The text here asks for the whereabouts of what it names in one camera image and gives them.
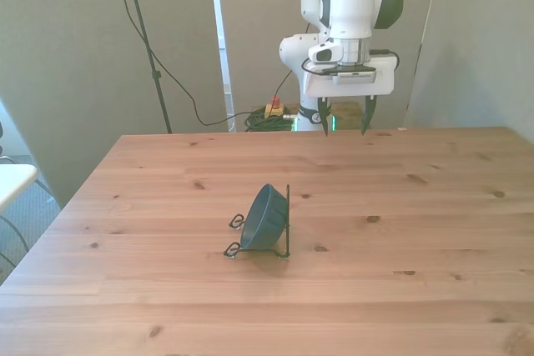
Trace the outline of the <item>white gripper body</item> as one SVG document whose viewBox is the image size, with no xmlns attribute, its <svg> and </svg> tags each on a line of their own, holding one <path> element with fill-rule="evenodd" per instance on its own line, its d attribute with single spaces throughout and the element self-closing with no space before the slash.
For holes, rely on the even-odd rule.
<svg viewBox="0 0 534 356">
<path fill-rule="evenodd" d="M 395 86 L 396 55 L 374 55 L 366 64 L 375 69 L 369 73 L 338 73 L 321 76 L 304 72 L 302 92 L 310 98 L 343 98 L 381 96 L 393 92 Z"/>
</svg>

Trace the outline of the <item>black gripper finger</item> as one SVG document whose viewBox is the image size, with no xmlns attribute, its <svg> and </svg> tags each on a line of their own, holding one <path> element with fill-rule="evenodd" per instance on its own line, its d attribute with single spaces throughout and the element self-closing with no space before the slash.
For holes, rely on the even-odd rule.
<svg viewBox="0 0 534 356">
<path fill-rule="evenodd" d="M 325 132 L 325 136 L 329 135 L 329 122 L 328 117 L 331 114 L 331 106 L 328 102 L 328 98 L 319 98 L 317 102 L 317 108 L 320 115 L 320 123 Z"/>
<path fill-rule="evenodd" d="M 375 113 L 377 96 L 365 97 L 365 110 L 362 115 L 361 134 L 364 135 L 370 126 L 370 122 Z"/>
</svg>

